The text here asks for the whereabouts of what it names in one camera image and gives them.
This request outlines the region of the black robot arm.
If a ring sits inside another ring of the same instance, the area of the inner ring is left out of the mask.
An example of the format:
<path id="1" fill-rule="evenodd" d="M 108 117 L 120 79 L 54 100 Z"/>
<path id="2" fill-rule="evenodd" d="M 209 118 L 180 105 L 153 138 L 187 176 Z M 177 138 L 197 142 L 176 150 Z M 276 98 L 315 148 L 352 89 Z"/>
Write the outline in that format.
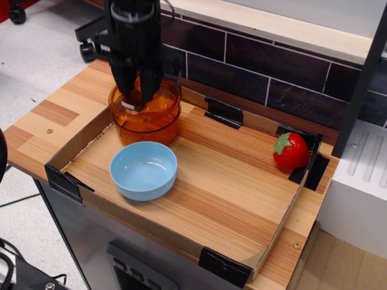
<path id="1" fill-rule="evenodd" d="M 183 59 L 161 41 L 160 1 L 105 1 L 106 35 L 94 38 L 108 60 L 119 91 L 132 106 L 153 99 L 163 78 L 179 82 Z"/>

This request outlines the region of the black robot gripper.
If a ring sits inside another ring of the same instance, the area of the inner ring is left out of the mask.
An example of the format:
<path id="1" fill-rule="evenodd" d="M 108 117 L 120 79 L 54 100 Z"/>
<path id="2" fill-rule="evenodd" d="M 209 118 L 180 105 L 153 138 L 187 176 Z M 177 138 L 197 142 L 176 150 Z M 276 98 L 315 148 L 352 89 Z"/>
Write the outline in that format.
<path id="1" fill-rule="evenodd" d="M 182 58 L 162 43 L 161 28 L 168 25 L 159 11 L 111 11 L 109 64 L 119 91 L 129 96 L 140 75 L 141 102 L 153 99 L 162 78 L 178 82 Z"/>

